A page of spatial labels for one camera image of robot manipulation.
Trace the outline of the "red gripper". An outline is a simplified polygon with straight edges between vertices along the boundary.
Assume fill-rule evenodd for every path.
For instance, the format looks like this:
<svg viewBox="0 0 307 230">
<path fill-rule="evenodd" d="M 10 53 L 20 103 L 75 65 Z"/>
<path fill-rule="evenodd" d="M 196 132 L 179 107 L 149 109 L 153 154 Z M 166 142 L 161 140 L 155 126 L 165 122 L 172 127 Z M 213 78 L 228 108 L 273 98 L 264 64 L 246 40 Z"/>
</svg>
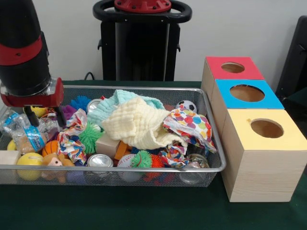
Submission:
<svg viewBox="0 0 307 230">
<path fill-rule="evenodd" d="M 59 107 L 64 99 L 64 87 L 61 78 L 52 78 L 48 87 L 38 94 L 30 96 L 15 96 L 8 93 L 6 87 L 0 84 L 0 96 L 3 103 L 10 107 L 25 107 L 25 114 L 34 127 L 39 126 L 39 120 L 31 106 L 55 107 L 57 121 L 60 127 L 66 126 L 66 119 Z"/>
</svg>

